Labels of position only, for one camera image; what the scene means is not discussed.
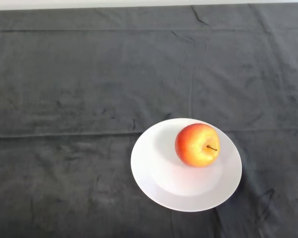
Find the red apple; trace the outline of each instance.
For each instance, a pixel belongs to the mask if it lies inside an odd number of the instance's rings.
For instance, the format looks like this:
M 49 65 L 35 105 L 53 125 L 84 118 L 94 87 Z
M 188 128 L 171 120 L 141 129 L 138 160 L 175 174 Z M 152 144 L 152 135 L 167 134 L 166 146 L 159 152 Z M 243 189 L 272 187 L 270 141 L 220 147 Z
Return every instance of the red apple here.
M 220 139 L 213 127 L 197 123 L 182 129 L 175 139 L 175 151 L 187 165 L 204 167 L 219 156 Z

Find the tablecloth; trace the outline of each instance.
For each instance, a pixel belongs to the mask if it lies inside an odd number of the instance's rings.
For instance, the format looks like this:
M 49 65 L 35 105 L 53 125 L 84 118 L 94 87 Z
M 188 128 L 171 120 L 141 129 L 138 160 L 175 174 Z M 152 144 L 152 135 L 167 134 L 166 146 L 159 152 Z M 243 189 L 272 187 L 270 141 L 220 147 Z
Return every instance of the tablecloth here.
M 196 213 L 130 168 L 153 124 L 236 144 L 234 195 Z M 0 11 L 0 238 L 298 238 L 298 3 Z

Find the apple stem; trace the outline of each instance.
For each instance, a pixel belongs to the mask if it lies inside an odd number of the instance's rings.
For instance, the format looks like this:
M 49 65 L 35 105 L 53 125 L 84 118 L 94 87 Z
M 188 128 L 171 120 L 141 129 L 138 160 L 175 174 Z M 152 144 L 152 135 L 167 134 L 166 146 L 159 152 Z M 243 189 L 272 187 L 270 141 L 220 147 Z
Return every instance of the apple stem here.
M 207 145 L 207 147 L 208 148 L 210 148 L 210 149 L 212 149 L 212 150 L 217 150 L 217 149 L 214 149 L 214 148 L 212 148 L 211 146 L 209 146 L 209 145 Z

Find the white plate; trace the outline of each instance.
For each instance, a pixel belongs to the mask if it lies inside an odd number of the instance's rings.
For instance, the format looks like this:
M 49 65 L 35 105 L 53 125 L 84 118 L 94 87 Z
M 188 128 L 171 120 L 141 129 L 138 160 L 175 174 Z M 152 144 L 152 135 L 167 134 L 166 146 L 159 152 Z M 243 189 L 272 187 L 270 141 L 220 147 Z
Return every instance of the white plate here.
M 170 119 L 153 125 L 137 140 L 131 154 L 131 169 L 140 189 L 156 203 L 177 211 L 204 211 L 225 202 L 236 190 L 242 163 L 237 148 L 221 130 L 212 126 L 221 151 L 204 168 L 185 165 L 176 155 L 174 142 L 184 127 L 206 122 Z

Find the table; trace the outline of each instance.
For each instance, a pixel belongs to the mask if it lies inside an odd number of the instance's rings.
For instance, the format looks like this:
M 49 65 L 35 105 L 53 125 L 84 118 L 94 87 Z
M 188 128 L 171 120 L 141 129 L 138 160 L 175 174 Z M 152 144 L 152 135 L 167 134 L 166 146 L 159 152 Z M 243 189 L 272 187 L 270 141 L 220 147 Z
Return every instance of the table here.
M 243 175 L 182 213 L 136 185 L 138 137 L 195 118 Z M 0 11 L 0 238 L 298 238 L 298 4 Z

